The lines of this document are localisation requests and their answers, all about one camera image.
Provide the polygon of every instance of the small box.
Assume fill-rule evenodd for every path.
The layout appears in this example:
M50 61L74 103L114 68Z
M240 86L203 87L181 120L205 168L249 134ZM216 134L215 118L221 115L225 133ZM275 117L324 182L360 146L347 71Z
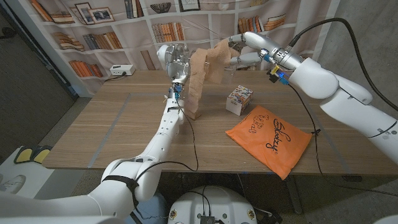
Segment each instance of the small box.
M112 75L123 75L123 72L126 72L126 75L132 75L136 71L133 65L112 65L109 70Z
M238 86L226 99L226 109L240 116L249 106L253 91L243 86Z

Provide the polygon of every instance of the black strap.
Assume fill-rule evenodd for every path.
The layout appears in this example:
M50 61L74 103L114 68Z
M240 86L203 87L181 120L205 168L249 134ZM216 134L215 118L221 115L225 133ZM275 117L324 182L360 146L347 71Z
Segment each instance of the black strap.
M317 129L316 131L311 132L311 134L314 134L316 136L318 136L318 133L321 131L321 129Z
M136 195L134 193L134 189L139 186L139 184L136 182L136 180L128 178L128 177L122 177L122 176L116 176L116 175L109 175L105 177L105 180L117 180L120 182L123 182L126 184L127 188L130 190L132 194L132 202L134 204L134 207L137 208L138 206L138 201L136 199Z

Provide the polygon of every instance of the printed cube box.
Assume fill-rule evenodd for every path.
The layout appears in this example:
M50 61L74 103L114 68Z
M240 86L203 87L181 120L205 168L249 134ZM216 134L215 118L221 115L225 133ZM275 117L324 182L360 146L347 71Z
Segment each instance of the printed cube box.
M226 109L238 116L249 106L253 91L238 86L226 99Z

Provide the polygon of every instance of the wooden table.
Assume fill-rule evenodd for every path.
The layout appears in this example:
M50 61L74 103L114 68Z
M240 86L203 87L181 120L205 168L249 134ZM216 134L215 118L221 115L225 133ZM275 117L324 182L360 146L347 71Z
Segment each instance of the wooden table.
M225 110L226 97L238 85L254 91L252 103L242 116ZM104 169L115 159L139 155L159 127L169 86L170 80L164 71L136 71L131 77L105 83L43 165L51 169ZM302 96L314 114L317 127L322 129L318 151L325 174L398 174L398 166L364 136L326 115L319 107L319 100ZM302 131L313 131L297 95L288 86L271 83L264 71L236 72L229 85L205 83L200 102L202 116L192 121L200 172L271 172L225 133L256 105ZM180 127L167 160L196 166L192 131L187 122ZM164 171L187 169L167 164ZM319 174L314 138L292 174Z

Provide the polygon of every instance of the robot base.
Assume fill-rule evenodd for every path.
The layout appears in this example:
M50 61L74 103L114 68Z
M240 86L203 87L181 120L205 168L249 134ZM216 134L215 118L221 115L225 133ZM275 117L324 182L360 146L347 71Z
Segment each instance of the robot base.
M209 205L200 194L203 193L204 187L198 187L181 196L172 205L169 213L170 224L187 224L187 223L244 223L256 224L257 219L252 205L240 194L220 186L206 186L204 195L210 203ZM203 202L205 204L205 215L210 217L207 222L201 222L203 216Z

